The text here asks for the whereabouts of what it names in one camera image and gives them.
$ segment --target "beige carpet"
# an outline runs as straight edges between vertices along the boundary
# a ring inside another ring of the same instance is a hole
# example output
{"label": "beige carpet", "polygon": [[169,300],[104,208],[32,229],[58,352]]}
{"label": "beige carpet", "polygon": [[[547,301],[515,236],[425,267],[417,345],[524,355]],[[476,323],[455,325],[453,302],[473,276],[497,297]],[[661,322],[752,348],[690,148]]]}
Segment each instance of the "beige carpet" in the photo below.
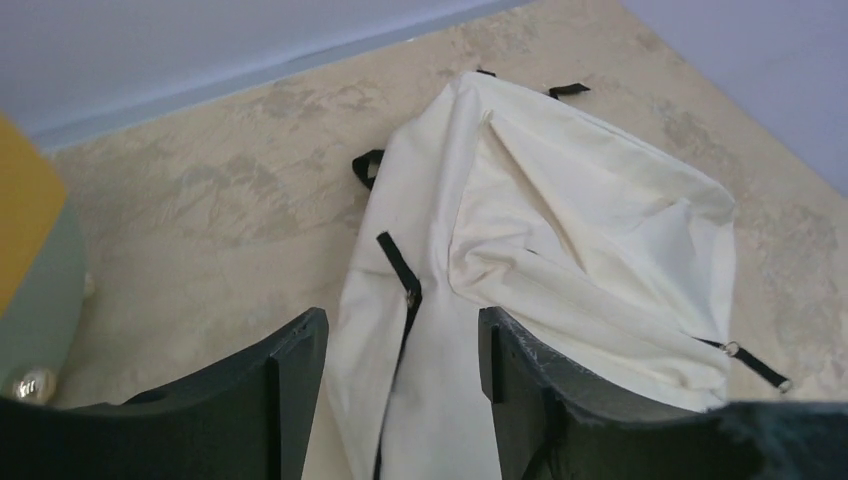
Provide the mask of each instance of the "beige carpet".
{"label": "beige carpet", "polygon": [[[544,0],[57,153],[99,288],[59,405],[122,402],[311,305],[332,322],[367,201],[350,160],[477,67],[540,91],[581,81],[571,104],[728,187],[733,337],[791,398],[848,400],[846,200],[615,0]],[[744,368],[731,391],[775,398]],[[349,478],[323,398],[305,478]]]}

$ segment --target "wrinkled fabric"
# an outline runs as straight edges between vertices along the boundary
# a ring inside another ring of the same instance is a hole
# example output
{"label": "wrinkled fabric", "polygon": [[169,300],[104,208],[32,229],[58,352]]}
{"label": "wrinkled fabric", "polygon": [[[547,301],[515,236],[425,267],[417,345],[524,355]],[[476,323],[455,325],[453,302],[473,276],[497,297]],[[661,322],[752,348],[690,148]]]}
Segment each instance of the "wrinkled fabric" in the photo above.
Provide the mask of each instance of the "wrinkled fabric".
{"label": "wrinkled fabric", "polygon": [[[328,395],[353,475],[500,478],[477,312],[504,307],[623,388],[726,401],[734,202],[717,182],[564,103],[467,73],[386,149],[330,338]],[[395,376],[406,292],[423,300]]]}

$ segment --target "black strap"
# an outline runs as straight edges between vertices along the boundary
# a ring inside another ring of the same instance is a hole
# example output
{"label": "black strap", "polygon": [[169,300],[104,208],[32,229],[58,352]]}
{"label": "black strap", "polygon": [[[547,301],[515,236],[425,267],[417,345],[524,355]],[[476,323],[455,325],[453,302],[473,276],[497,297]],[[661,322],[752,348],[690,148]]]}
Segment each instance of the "black strap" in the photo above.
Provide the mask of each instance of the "black strap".
{"label": "black strap", "polygon": [[[400,353],[398,361],[395,364],[395,375],[397,375],[398,367],[403,359],[403,352],[406,350],[406,339],[409,337],[409,332],[412,331],[412,324],[415,323],[415,316],[418,314],[418,307],[421,306],[421,282],[418,277],[412,273],[409,265],[403,259],[400,250],[397,248],[394,240],[392,240],[389,232],[383,232],[377,236],[377,242],[386,258],[395,270],[395,273],[400,280],[403,289],[406,290],[406,322],[403,325],[403,337],[400,341]],[[383,413],[383,421],[385,422],[385,412]],[[374,480],[380,480],[380,471],[383,467],[383,429],[380,427],[380,440],[377,443],[377,457],[374,461]]]}
{"label": "black strap", "polygon": [[372,165],[380,165],[380,162],[383,161],[384,153],[386,153],[385,150],[371,150],[365,155],[354,158],[353,162],[351,162],[354,175],[356,175],[356,178],[358,178],[368,190],[374,188],[374,180],[377,179],[376,173],[374,173],[373,177],[368,176],[368,170],[371,169]]}
{"label": "black strap", "polygon": [[698,338],[696,340],[700,340],[707,345],[718,348],[722,352],[726,353],[727,356],[739,360],[745,364],[745,366],[753,370],[754,373],[769,382],[774,388],[780,390],[781,393],[786,393],[792,388],[792,380],[774,371],[771,367],[763,363],[762,360],[752,355],[751,352],[740,347],[738,343],[729,342],[722,344],[712,340],[704,340],[703,338]]}
{"label": "black strap", "polygon": [[542,391],[542,402],[545,409],[544,418],[546,419],[544,440],[533,453],[533,456],[530,457],[530,461],[527,462],[521,480],[546,478],[542,476],[542,469],[545,467],[548,469],[548,478],[555,480],[565,478],[559,461],[559,450],[565,443],[565,429],[568,425],[568,419],[563,415],[557,395],[551,388],[545,388]]}
{"label": "black strap", "polygon": [[559,98],[560,96],[577,95],[578,93],[590,92],[591,88],[582,83],[572,83],[562,87],[553,87],[548,89],[548,95],[551,98]]}

